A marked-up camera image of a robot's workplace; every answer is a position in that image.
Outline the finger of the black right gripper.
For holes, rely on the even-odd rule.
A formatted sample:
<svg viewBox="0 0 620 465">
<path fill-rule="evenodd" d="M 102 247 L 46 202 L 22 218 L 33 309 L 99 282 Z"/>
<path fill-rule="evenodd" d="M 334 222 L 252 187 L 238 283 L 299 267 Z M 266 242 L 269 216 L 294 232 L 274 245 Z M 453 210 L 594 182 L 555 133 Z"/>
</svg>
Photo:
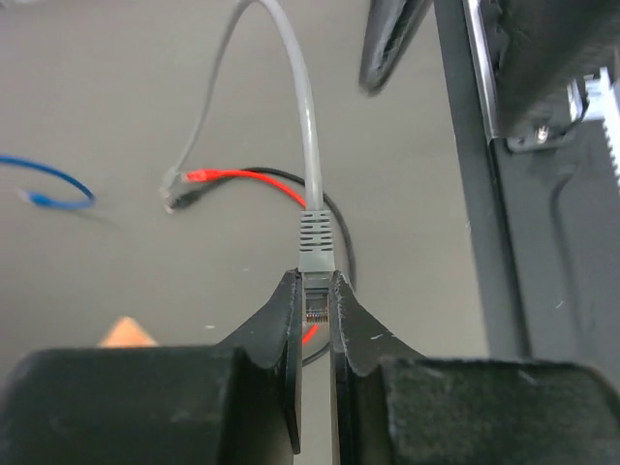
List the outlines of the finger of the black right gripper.
<svg viewBox="0 0 620 465">
<path fill-rule="evenodd" d="M 378 95 L 386 86 L 433 0 L 372 0 L 366 21 L 358 86 Z"/>
</svg>

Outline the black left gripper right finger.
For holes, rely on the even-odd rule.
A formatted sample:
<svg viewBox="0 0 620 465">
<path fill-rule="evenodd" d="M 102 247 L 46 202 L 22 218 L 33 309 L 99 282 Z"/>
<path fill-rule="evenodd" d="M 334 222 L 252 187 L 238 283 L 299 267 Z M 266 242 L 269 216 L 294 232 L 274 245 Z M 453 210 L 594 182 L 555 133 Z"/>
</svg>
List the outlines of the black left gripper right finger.
<svg viewBox="0 0 620 465">
<path fill-rule="evenodd" d="M 597 370 L 547 360 L 432 358 L 331 279 L 336 464 L 615 464 L 619 395 Z"/>
</svg>

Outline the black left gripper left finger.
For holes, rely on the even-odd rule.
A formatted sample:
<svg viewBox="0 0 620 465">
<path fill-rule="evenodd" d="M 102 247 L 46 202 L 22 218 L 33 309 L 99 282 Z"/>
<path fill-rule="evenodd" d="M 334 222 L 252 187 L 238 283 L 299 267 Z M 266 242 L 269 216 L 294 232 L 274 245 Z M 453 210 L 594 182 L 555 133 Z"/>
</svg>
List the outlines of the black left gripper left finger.
<svg viewBox="0 0 620 465">
<path fill-rule="evenodd" d="M 49 349 L 1 391 L 5 464 L 290 464 L 300 451 L 301 277 L 215 345 Z"/>
</svg>

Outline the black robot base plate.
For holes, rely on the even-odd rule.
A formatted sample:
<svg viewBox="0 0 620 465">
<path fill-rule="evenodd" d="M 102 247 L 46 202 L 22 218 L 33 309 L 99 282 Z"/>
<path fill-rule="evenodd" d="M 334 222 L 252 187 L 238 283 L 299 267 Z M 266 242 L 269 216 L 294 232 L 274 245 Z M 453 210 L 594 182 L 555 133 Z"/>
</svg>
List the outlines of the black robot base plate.
<svg viewBox="0 0 620 465">
<path fill-rule="evenodd" d="M 619 375 L 619 185 L 567 88 L 618 57 L 615 1 L 439 1 L 490 353 Z"/>
</svg>

